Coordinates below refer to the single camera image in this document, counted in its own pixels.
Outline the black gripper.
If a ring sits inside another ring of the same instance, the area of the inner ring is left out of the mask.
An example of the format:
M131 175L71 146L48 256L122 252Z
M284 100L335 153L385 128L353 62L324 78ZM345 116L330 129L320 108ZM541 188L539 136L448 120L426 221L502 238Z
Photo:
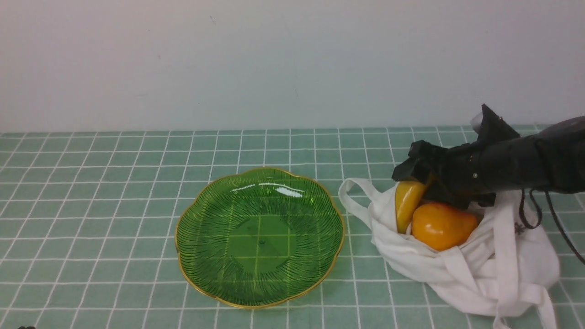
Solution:
M447 153L447 148L418 140L394 168L392 179L426 182L423 202L460 210L481 205L479 195L537 186L537 147L528 138L472 145L449 158Z

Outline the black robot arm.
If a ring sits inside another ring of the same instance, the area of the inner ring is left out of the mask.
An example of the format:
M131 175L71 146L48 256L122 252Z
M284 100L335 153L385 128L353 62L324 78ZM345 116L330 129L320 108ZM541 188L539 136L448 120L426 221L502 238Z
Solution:
M474 121L477 140L452 148L424 140L393 170L396 182L431 183L424 200L466 209L491 207L499 192L522 189L584 191L584 118L521 137L499 117Z

